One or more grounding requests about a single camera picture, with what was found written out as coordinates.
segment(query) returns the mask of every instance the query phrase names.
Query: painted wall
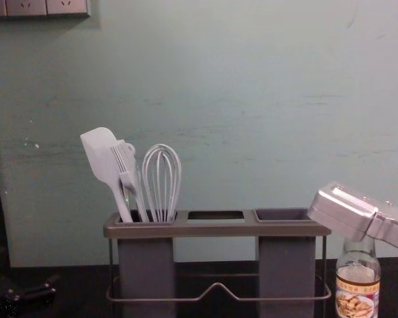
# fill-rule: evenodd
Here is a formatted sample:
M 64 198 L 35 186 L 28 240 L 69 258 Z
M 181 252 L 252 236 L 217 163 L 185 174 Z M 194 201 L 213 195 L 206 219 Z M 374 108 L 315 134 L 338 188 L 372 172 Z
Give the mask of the painted wall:
M 398 204 L 398 0 L 94 1 L 0 23 L 0 182 L 13 266 L 104 264 L 115 203 L 79 135 L 173 146 L 179 207 L 306 207 L 332 180 Z M 331 236 L 329 256 L 342 240 Z M 253 239 L 177 260 L 253 259 Z M 398 251 L 381 244 L 380 256 Z

